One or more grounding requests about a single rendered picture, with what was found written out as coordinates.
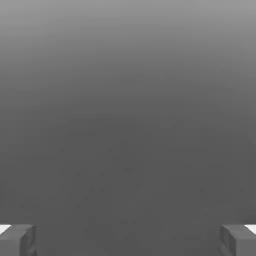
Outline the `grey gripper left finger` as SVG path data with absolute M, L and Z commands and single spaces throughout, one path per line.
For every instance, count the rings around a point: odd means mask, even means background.
M 38 256 L 33 224 L 0 224 L 0 256 Z

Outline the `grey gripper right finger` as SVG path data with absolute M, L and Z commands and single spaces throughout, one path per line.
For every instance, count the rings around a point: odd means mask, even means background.
M 222 225 L 219 235 L 222 256 L 256 256 L 256 224 Z

